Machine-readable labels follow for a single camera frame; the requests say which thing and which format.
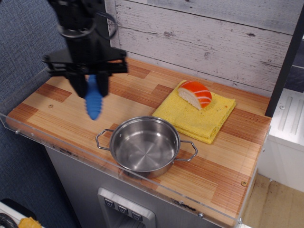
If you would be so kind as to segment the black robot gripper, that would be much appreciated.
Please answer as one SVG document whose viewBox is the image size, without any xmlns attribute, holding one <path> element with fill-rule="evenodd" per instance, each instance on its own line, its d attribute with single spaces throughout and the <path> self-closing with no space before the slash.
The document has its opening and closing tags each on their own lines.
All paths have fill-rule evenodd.
<svg viewBox="0 0 304 228">
<path fill-rule="evenodd" d="M 81 98 L 87 93 L 85 75 L 95 74 L 99 93 L 108 95 L 110 74 L 126 73 L 126 52 L 110 46 L 95 32 L 82 37 L 66 37 L 67 47 L 43 56 L 52 76 L 65 76 Z"/>
</svg>

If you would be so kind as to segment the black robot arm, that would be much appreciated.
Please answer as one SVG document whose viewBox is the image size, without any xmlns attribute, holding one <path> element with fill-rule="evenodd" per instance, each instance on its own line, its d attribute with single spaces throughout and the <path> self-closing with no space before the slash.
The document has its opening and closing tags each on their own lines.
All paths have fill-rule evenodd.
<svg viewBox="0 0 304 228">
<path fill-rule="evenodd" d="M 86 75 L 95 75 L 98 92 L 108 95 L 109 77 L 128 71 L 124 50 L 111 47 L 108 21 L 115 23 L 105 10 L 103 0 L 51 0 L 59 34 L 67 47 L 43 56 L 51 76 L 67 78 L 79 97 L 88 94 Z"/>
</svg>

